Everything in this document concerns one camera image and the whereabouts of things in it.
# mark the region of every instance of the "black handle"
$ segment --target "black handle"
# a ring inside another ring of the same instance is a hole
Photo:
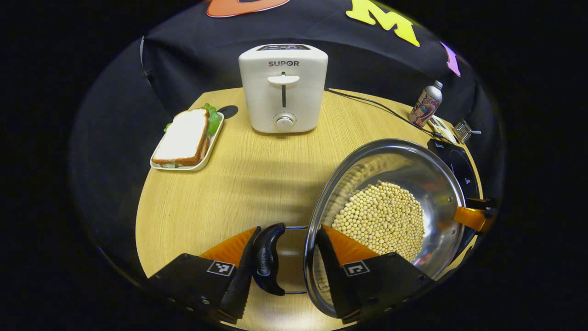
[[[278,276],[276,243],[285,230],[284,223],[274,224],[261,231],[253,242],[253,256],[256,263],[253,279],[261,289],[277,296],[285,294],[276,280]]]

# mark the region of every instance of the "sandwich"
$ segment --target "sandwich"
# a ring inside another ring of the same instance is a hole
[[[163,129],[165,135],[151,161],[163,168],[195,166],[204,159],[220,123],[216,108],[208,103],[180,112]]]

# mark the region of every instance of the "bread slice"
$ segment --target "bread slice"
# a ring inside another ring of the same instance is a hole
[[[210,146],[210,141],[206,141],[208,117],[208,110],[204,108],[186,110],[176,115],[151,158],[153,163],[160,166],[194,166],[200,163]]]

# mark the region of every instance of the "round table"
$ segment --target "round table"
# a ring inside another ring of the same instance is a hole
[[[343,92],[378,101],[401,116],[407,117],[411,110],[411,106],[391,100]],[[236,105],[239,112],[223,123],[203,169],[150,170],[136,217],[137,251],[147,277],[182,253],[199,255],[255,226],[264,228],[277,222],[308,225],[332,172],[361,145],[399,138],[426,147],[431,139],[383,108],[329,92],[323,95],[318,126],[294,134],[255,131],[242,88],[204,93],[193,106],[206,102],[216,108]],[[480,183],[469,150],[464,144],[459,146],[466,150]],[[286,231],[278,241],[278,284],[286,291],[305,290],[305,238],[304,230]],[[461,262],[467,250],[446,272]],[[306,294],[274,296],[251,282],[245,314],[236,327],[300,331],[339,329],[343,324],[321,313]]]

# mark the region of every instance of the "toaster knob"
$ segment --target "toaster knob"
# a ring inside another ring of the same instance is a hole
[[[278,114],[275,118],[274,123],[280,131],[290,130],[296,123],[296,118],[290,114]]]

